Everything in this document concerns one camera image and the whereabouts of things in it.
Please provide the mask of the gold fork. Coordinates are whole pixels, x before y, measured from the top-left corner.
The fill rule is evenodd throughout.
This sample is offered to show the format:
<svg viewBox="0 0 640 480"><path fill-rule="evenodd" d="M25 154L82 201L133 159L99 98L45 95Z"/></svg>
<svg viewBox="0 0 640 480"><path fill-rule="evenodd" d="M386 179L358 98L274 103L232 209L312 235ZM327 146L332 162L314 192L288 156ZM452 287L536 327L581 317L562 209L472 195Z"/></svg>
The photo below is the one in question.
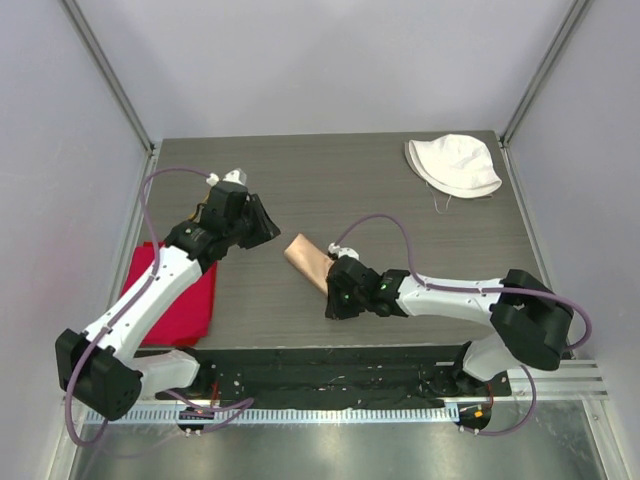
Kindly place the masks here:
<svg viewBox="0 0 640 480"><path fill-rule="evenodd" d="M205 206L206 206L206 204L205 204L205 203L203 203L203 202L198 203L198 204L196 205L196 209L195 209L194 213L193 213L193 214L191 214L191 215L188 217L188 220L189 220L189 221L197 221L197 220L199 219L199 217L200 217L200 215L201 215L201 212L202 212L202 210L204 209L204 207L205 207Z"/></svg>

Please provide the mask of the peach cloth napkin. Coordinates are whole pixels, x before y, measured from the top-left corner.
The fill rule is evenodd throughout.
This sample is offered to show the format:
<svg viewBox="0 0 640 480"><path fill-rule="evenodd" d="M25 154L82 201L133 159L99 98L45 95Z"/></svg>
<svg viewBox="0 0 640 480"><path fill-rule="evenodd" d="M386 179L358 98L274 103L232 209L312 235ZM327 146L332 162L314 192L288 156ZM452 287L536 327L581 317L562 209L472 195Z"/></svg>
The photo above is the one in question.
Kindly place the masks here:
<svg viewBox="0 0 640 480"><path fill-rule="evenodd" d="M328 295L327 276L333 259L301 233L285 248L284 256L320 292Z"/></svg>

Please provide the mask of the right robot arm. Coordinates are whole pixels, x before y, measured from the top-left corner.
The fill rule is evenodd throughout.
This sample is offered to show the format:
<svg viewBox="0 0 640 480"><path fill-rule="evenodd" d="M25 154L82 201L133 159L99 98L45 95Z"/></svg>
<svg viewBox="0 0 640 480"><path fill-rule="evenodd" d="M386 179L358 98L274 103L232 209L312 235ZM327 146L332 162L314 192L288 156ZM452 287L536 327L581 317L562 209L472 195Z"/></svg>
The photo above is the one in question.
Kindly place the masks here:
<svg viewBox="0 0 640 480"><path fill-rule="evenodd" d="M378 273L343 256L329 268L326 282L329 319L370 312L379 317L440 316L492 328L487 337L466 343L456 358L451 380L465 395L518 366L557 370L574 316L568 301L517 269L503 278L464 281L409 270Z"/></svg>

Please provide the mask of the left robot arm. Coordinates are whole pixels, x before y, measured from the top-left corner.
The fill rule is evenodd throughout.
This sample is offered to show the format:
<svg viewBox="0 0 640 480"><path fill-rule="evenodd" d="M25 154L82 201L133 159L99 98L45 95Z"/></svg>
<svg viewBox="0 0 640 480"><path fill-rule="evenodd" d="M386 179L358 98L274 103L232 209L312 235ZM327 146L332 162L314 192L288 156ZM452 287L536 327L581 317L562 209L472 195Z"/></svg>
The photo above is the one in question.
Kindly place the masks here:
<svg viewBox="0 0 640 480"><path fill-rule="evenodd" d="M60 386L68 396L103 418L122 418L141 397L180 388L205 397L212 373L185 350L145 359L135 356L142 341L176 299L234 246L251 249L276 238L258 195L248 191L236 169L210 175L206 201L195 219L176 225L154 262L99 319L82 332L65 330L56 339Z"/></svg>

